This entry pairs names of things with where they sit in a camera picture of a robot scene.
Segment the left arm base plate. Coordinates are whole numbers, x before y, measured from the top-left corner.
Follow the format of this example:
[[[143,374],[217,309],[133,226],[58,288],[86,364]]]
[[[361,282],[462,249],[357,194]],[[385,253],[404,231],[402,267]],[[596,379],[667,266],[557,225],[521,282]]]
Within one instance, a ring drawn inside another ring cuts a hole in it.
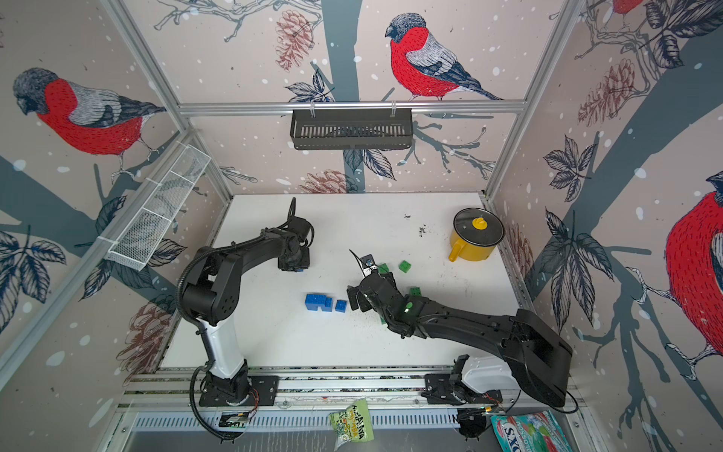
[[[276,376],[242,376],[221,379],[213,374],[201,384],[201,407],[273,406],[280,379]]]

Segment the blue long lego brick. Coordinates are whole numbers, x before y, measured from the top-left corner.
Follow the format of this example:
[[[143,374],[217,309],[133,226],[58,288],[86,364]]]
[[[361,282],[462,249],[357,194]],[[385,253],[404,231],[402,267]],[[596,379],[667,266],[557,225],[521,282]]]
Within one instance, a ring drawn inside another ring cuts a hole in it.
[[[308,294],[304,301],[305,307],[309,311],[332,312],[333,298],[321,294]]]

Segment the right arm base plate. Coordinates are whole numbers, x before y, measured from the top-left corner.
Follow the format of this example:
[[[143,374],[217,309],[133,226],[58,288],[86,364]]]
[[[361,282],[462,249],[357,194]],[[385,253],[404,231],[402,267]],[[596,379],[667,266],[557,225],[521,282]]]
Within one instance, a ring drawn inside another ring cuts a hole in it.
[[[421,397],[429,405],[500,405],[503,401],[499,390],[476,393],[463,383],[451,382],[450,379],[450,374],[425,374],[425,389],[422,391]]]

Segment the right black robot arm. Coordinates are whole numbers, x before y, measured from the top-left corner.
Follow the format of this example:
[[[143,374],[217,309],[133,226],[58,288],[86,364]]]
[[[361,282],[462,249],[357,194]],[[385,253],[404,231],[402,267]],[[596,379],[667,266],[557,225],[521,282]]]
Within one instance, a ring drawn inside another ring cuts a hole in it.
[[[502,360],[520,389],[560,409],[566,404],[572,348],[537,314],[482,315],[453,309],[397,289],[390,273],[369,273],[346,289],[353,310],[375,311],[402,338],[444,339],[477,348]]]

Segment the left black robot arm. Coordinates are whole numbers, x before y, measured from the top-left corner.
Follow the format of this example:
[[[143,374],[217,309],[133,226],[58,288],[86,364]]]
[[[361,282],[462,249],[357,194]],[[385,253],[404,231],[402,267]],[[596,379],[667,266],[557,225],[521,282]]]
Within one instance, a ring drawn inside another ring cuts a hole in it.
[[[313,241],[314,226],[293,216],[251,240],[200,248],[182,271],[176,288],[177,309],[197,328],[211,382],[226,392],[241,397],[247,385],[247,360],[237,344],[235,325],[227,322],[239,305],[243,274],[270,260],[281,271],[304,271],[310,267]]]

